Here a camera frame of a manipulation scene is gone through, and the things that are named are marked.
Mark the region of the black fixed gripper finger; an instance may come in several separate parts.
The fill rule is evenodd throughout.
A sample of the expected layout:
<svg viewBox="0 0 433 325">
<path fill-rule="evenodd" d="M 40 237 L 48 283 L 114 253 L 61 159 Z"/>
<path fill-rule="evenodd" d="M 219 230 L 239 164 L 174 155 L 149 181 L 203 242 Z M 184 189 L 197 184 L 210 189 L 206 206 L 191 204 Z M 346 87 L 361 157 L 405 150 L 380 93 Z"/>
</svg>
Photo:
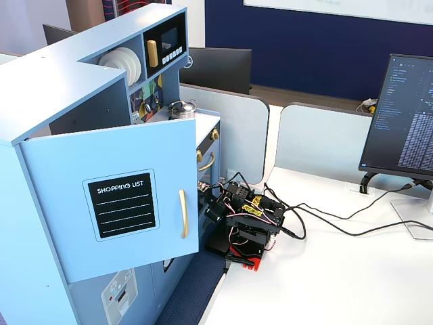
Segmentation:
<svg viewBox="0 0 433 325">
<path fill-rule="evenodd" d="M 202 224 L 202 230 L 205 231 L 212 224 L 217 223 L 220 220 L 220 216 L 213 210 L 205 210 L 204 212 L 204 222 Z"/>
</svg>

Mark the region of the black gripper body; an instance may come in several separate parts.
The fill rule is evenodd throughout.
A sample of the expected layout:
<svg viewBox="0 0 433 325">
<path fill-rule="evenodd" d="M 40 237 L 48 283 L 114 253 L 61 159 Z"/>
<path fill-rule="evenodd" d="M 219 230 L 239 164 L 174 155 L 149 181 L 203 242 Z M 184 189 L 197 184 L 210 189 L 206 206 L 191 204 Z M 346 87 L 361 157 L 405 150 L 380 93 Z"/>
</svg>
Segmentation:
<svg viewBox="0 0 433 325">
<path fill-rule="evenodd" d="M 219 195 L 215 196 L 213 190 L 218 189 Z M 205 216 L 209 222 L 217 223 L 222 218 L 225 218 L 230 210 L 225 204 L 225 188 L 222 185 L 218 185 L 216 188 L 208 188 L 204 192 L 204 200 L 208 205 L 205 210 Z"/>
</svg>

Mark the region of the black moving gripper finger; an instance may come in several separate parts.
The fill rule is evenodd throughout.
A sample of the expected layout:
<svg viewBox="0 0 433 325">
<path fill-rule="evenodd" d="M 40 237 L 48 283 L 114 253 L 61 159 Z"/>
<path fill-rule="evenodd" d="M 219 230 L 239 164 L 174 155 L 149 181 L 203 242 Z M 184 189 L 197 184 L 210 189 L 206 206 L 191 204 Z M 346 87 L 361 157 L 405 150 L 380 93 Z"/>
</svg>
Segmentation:
<svg viewBox="0 0 433 325">
<path fill-rule="evenodd" d="M 212 199 L 211 189 L 199 191 L 199 212 L 201 212 L 203 208 L 211 202 L 211 199 Z"/>
</svg>

